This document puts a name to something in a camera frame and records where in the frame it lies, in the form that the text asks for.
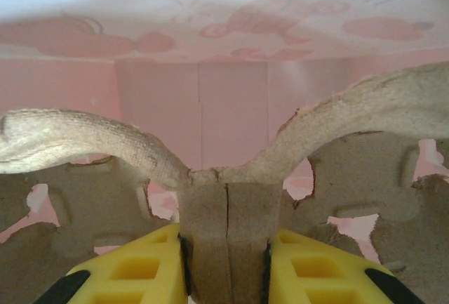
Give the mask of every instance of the cardboard antler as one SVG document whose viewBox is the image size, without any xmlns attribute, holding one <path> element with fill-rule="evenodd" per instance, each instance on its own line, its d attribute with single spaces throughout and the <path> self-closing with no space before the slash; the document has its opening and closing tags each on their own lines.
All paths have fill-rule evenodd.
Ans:
<svg viewBox="0 0 449 304">
<path fill-rule="evenodd" d="M 19 110 L 1 120 L 0 173 L 35 171 L 90 153 L 134 166 L 180 199 L 181 234 L 200 303 L 259 303 L 263 253 L 278 226 L 282 181 L 309 154 L 341 136 L 388 131 L 449 135 L 449 62 L 370 77 L 299 111 L 243 166 L 190 171 L 136 128 L 69 110 Z"/>
</svg>

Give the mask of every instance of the fibrous cardboard texture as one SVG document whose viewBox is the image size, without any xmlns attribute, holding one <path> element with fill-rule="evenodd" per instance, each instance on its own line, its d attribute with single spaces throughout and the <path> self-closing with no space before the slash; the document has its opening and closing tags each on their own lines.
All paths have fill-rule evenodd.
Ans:
<svg viewBox="0 0 449 304">
<path fill-rule="evenodd" d="M 437 270 L 435 262 L 426 260 L 426 256 L 432 254 L 432 242 L 442 239 L 432 235 L 427 227 L 438 222 L 438 229 L 434 230 L 447 232 L 447 212 L 443 202 L 439 205 L 441 212 L 428 211 L 432 203 L 427 201 L 427 194 L 421 187 L 411 188 L 410 184 L 417 140 L 437 139 L 440 148 L 449 136 L 448 96 L 449 63 L 374 76 L 316 107 L 297 111 L 269 146 L 247 164 L 203 171 L 187 168 L 158 138 L 117 121 L 67 110 L 19 110 L 9 112 L 1 120 L 0 173 L 44 168 L 48 173 L 60 169 L 49 167 L 96 152 L 120 158 L 114 160 L 126 162 L 123 165 L 127 172 L 133 172 L 132 178 L 123 173 L 128 176 L 125 181 L 130 183 L 129 194 L 114 194 L 110 205 L 132 195 L 137 201 L 125 206 L 123 211 L 142 215 L 143 203 L 138 191 L 148 178 L 178 192 L 181 234 L 191 244 L 189 264 L 194 297 L 205 304 L 259 303 L 262 253 L 279 224 L 358 253 L 350 239 L 338 235 L 333 226 L 326 224 L 327 216 L 379 213 L 375 233 L 386 227 L 392 238 L 392 228 L 402 230 L 403 225 L 406 229 L 388 244 L 385 244 L 387 236 L 376 238 L 373 234 L 375 244 L 384 251 L 380 252 L 382 260 L 393 267 L 396 265 L 397 269 L 401 264 L 400 251 L 415 249 L 404 243 L 410 238 L 405 236 L 408 230 L 410 235 L 427 236 L 421 259 L 413 261 L 404 255 L 405 262 L 410 263 L 409 270 L 416 263 L 426 261 L 427 269 L 422 271 Z M 306 157 L 314 167 L 314 193 L 293 203 L 283 192 L 281 183 Z M 84 169 L 85 173 L 78 174 L 78 178 L 71 172 L 69 180 L 59 183 L 59 188 L 66 188 L 70 179 L 78 179 L 77 186 L 82 189 L 80 181 L 89 181 L 90 171 L 95 170 Z M 91 199 L 93 205 L 100 206 L 106 200 L 100 184 L 107 182 L 96 181 L 98 185 L 91 180 L 88 190 L 91 194 L 93 190 L 100 191 L 98 199 Z M 70 197 L 62 199 L 70 200 L 70 205 L 79 205 Z M 59 204 L 55 197 L 52 201 Z M 61 229 L 67 236 L 72 232 L 71 241 L 79 238 L 84 248 L 95 241 L 93 238 L 98 233 L 107 232 L 96 226 L 89 228 L 86 221 L 92 219 L 90 215 L 74 216 L 78 223 L 67 221 Z M 410 223 L 423 225 L 427 231 L 412 231 L 407 227 Z M 100 227 L 110 225 L 108 220 L 99 224 Z M 133 234 L 120 236 L 126 237 L 121 242 L 151 230 L 150 225 L 143 231 L 132 230 L 134 225 L 141 224 L 125 225 Z M 443 243 L 440 246 L 448 251 Z M 64 249 L 52 245 L 52 249 L 55 247 L 58 253 L 64 253 Z M 445 268 L 440 266 L 436 273 L 441 280 L 444 272 L 440 270 Z M 428 292 L 423 286 L 420 291 L 425 298 L 435 298 L 435 291 L 445 289 L 434 287 Z"/>
</svg>

